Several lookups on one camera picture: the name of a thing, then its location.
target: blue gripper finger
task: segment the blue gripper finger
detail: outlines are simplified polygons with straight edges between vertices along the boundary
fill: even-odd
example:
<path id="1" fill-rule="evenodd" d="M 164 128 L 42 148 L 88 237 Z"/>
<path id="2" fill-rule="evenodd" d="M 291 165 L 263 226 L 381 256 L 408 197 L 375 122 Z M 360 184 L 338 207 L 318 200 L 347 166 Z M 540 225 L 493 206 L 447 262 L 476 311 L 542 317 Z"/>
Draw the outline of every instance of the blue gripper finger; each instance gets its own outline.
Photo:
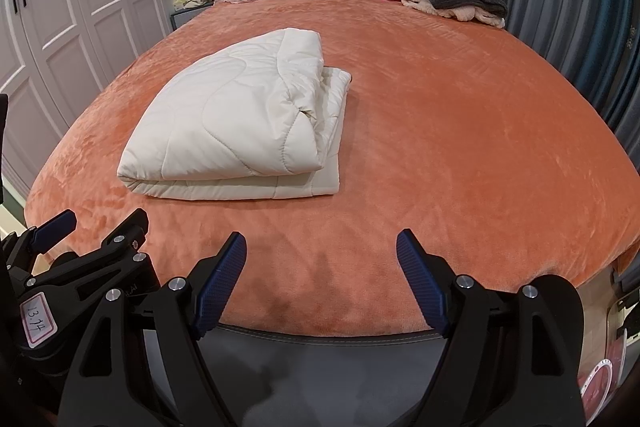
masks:
<path id="1" fill-rule="evenodd" d="M 398 234 L 396 239 L 398 263 L 420 306 L 422 316 L 431 328 L 445 336 L 450 327 L 446 297 L 427 267 L 420 250 L 422 247 L 410 230 L 402 230 Z"/>
<path id="2" fill-rule="evenodd" d="M 196 312 L 193 328 L 199 337 L 218 325 L 226 303 L 231 296 L 246 261 L 246 240 L 234 232 L 225 243 L 225 248 L 211 271 L 200 293 L 196 296 Z"/>
<path id="3" fill-rule="evenodd" d="M 46 253 L 76 229 L 78 220 L 72 210 L 66 209 L 38 227 L 31 239 L 33 253 Z"/>

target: folded white comforter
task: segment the folded white comforter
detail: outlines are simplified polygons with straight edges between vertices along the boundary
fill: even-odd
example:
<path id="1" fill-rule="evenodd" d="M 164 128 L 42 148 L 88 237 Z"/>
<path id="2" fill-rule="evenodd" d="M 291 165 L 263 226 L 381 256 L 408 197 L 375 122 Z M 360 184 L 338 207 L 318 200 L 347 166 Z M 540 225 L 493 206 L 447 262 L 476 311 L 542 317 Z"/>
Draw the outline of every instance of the folded white comforter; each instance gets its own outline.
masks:
<path id="1" fill-rule="evenodd" d="M 338 191 L 351 75 L 325 68 L 320 35 L 287 28 L 178 73 L 149 105 L 118 166 L 133 192 L 180 200 Z"/>

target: white label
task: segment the white label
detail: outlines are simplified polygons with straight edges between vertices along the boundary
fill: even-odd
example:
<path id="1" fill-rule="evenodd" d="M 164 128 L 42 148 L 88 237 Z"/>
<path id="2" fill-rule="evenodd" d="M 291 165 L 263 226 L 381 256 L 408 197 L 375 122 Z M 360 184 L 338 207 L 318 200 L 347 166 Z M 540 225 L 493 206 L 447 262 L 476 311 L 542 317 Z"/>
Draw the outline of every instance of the white label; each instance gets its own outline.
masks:
<path id="1" fill-rule="evenodd" d="M 27 335 L 29 347 L 39 346 L 58 331 L 58 325 L 53 320 L 43 292 L 36 293 L 23 302 L 20 305 L 20 315 L 22 315 L 22 326 Z"/>

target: black gripper frame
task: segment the black gripper frame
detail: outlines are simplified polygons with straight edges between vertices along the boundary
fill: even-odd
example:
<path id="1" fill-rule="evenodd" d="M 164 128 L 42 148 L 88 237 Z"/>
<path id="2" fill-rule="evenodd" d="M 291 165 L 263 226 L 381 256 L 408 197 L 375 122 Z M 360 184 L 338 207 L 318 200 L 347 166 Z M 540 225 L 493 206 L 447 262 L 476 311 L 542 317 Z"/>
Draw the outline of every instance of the black gripper frame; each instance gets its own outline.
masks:
<path id="1" fill-rule="evenodd" d="M 585 426 L 584 315 L 569 281 L 543 275 L 514 294 L 487 290 L 427 254 L 411 230 L 397 252 L 427 324 L 447 339 L 412 426 Z"/>
<path id="2" fill-rule="evenodd" d="M 139 208 L 116 227 L 98 250 L 82 257 L 66 256 L 65 262 L 54 263 L 35 277 L 25 277 L 21 267 L 10 268 L 18 301 L 43 293 L 55 317 L 58 331 L 38 346 L 28 345 L 22 322 L 15 325 L 13 334 L 23 356 L 60 393 L 82 334 L 105 292 L 119 287 L 127 295 L 135 295 L 159 288 L 149 256 L 136 255 L 147 232 L 148 219 Z"/>
<path id="3" fill-rule="evenodd" d="M 234 232 L 186 278 L 142 296 L 103 295 L 67 375 L 58 427 L 235 426 L 195 343 L 218 324 L 245 259 Z M 154 391 L 142 330 L 156 330 L 175 415 Z"/>
<path id="4" fill-rule="evenodd" d="M 0 396 L 5 418 L 16 425 L 50 426 L 37 406 L 56 412 L 60 391 L 39 373 L 17 344 L 25 344 L 21 330 L 20 298 L 38 255 L 46 253 L 76 228 L 71 210 L 31 227 L 18 237 L 13 232 L 0 243 Z"/>

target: metal screw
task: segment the metal screw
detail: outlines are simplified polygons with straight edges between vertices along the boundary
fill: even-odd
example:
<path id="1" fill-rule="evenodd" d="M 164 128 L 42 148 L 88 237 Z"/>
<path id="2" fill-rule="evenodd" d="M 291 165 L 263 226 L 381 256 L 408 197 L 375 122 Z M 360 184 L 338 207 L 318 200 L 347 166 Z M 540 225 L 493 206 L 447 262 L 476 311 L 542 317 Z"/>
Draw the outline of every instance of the metal screw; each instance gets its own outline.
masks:
<path id="1" fill-rule="evenodd" d="M 173 290 L 174 292 L 177 290 L 181 290 L 185 286 L 187 286 L 187 281 L 182 277 L 176 277 L 175 279 L 171 279 L 169 281 L 169 289 Z"/>
<path id="2" fill-rule="evenodd" d="M 535 299 L 538 296 L 538 289 L 535 286 L 527 284 L 522 287 L 522 293 L 525 297 L 529 297 L 529 299 Z"/>
<path id="3" fill-rule="evenodd" d="M 458 275 L 456 283 L 461 288 L 471 288 L 474 285 L 474 279 L 468 275 Z"/>
<path id="4" fill-rule="evenodd" d="M 122 292 L 117 288 L 114 288 L 113 290 L 109 290 L 107 292 L 107 295 L 105 295 L 105 298 L 108 301 L 117 301 L 121 295 L 122 295 Z"/>

